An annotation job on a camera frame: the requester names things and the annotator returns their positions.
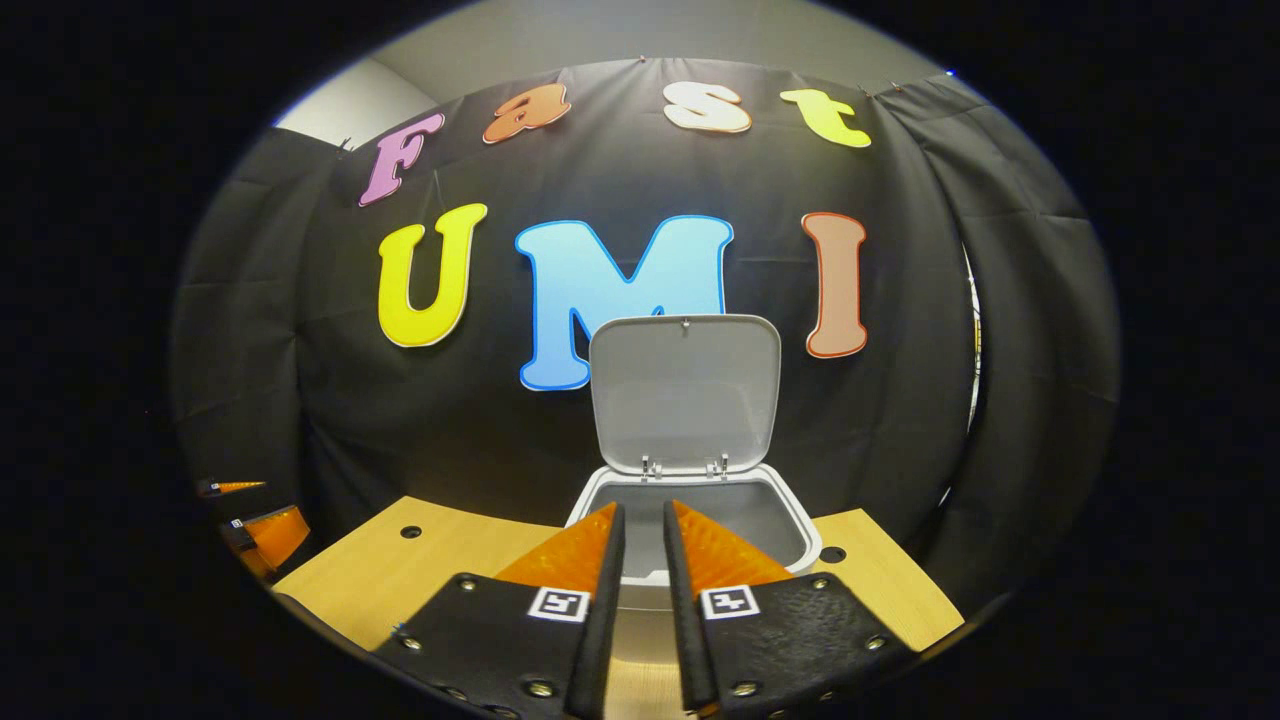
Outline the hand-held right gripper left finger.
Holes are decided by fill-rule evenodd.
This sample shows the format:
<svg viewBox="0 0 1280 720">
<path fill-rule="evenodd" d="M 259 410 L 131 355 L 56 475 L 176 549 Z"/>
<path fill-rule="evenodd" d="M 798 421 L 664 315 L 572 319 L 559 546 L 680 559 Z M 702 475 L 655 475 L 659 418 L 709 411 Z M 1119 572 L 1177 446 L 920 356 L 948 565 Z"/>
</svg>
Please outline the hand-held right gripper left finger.
<svg viewBox="0 0 1280 720">
<path fill-rule="evenodd" d="M 625 560 L 617 503 L 494 577 L 461 571 L 375 651 L 376 664 L 484 719 L 599 719 Z"/>
</svg>

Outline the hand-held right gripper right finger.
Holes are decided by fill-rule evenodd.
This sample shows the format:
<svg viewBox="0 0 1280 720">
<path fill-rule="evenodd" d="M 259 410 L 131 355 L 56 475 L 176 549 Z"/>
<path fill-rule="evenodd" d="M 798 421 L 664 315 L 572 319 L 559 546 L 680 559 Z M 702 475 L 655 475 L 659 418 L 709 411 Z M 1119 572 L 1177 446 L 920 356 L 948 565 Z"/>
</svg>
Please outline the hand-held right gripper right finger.
<svg viewBox="0 0 1280 720">
<path fill-rule="evenodd" d="M 835 574 L 774 582 L 740 561 L 712 580 L 739 538 L 678 501 L 663 507 L 682 706 L 699 719 L 837 719 L 863 692 L 904 674 L 918 653 Z"/>
</svg>

